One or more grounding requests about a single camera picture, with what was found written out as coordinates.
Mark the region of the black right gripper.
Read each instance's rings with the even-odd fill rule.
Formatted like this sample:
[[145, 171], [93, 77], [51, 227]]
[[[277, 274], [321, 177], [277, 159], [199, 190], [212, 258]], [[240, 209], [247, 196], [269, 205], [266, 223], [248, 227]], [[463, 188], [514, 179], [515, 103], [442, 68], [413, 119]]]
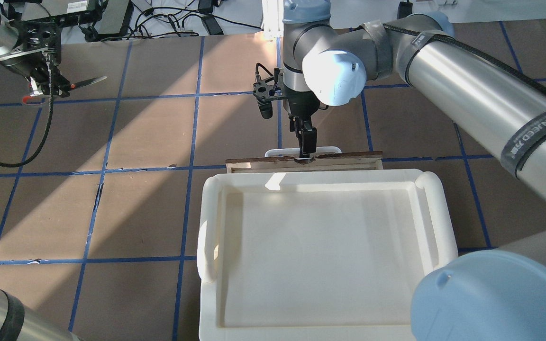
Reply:
[[317, 151], [317, 129], [311, 116], [320, 108], [319, 99], [313, 92], [290, 92], [284, 108], [290, 119], [290, 131], [299, 138], [299, 157], [310, 158]]

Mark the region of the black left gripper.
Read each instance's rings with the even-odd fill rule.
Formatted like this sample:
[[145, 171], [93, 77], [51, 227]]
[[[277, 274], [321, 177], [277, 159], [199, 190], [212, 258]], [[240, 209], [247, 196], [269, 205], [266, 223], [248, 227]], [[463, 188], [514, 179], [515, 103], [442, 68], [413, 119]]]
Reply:
[[59, 71], [54, 57], [45, 57], [28, 80], [31, 97], [48, 96], [50, 93], [61, 98], [70, 96], [70, 82]]

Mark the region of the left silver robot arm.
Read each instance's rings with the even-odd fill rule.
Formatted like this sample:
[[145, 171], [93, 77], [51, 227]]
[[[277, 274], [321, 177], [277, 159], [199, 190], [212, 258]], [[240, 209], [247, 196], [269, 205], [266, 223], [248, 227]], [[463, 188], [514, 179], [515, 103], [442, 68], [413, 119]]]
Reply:
[[61, 56], [56, 24], [9, 21], [0, 14], [0, 65], [28, 82], [31, 97], [70, 95], [72, 85], [58, 70]]

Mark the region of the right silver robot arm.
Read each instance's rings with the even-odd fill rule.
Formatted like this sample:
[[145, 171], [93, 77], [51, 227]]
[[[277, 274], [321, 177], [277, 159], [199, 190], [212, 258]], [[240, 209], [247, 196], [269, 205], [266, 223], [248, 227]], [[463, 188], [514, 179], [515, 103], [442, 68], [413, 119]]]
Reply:
[[[338, 34], [328, 0], [285, 0], [284, 86], [302, 153], [320, 104], [341, 106], [396, 71], [546, 202], [546, 87], [454, 39], [444, 13]], [[546, 341], [546, 231], [434, 270], [412, 297], [418, 341]]]

